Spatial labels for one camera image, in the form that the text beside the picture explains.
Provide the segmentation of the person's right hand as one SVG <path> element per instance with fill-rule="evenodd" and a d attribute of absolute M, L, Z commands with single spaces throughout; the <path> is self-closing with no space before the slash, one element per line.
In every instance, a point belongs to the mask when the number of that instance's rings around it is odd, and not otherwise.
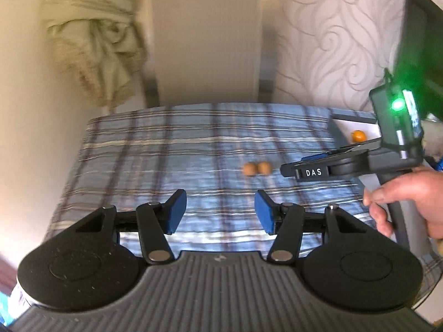
<path fill-rule="evenodd" d="M 387 220 L 382 205 L 410 199 L 415 202 L 418 212 L 426 221 L 428 235 L 442 239 L 443 198 L 442 173 L 426 167 L 415 168 L 412 172 L 382 184 L 376 190 L 364 191 L 364 205 L 376 223 L 377 230 L 387 237 L 392 236 L 393 227 Z"/>

